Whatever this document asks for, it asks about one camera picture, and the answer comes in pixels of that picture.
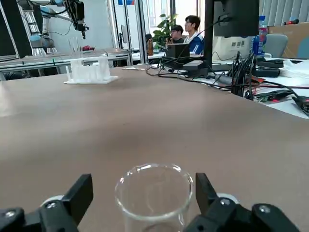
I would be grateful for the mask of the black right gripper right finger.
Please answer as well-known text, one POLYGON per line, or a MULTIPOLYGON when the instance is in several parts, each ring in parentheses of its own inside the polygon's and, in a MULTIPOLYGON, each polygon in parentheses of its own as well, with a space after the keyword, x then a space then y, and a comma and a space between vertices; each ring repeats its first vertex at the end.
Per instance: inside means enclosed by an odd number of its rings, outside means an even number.
POLYGON ((298 232, 299 228, 279 209, 256 203, 251 210, 228 197, 219 197, 205 173, 196 173, 196 201, 200 214, 185 232, 298 232))

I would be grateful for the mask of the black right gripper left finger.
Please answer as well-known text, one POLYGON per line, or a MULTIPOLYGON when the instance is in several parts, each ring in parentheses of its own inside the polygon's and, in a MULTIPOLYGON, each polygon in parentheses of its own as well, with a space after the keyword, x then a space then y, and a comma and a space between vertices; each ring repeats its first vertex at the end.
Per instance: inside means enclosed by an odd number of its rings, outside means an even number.
POLYGON ((26 213, 21 207, 0 210, 2 232, 77 232, 94 197, 91 174, 81 175, 59 200, 26 213))

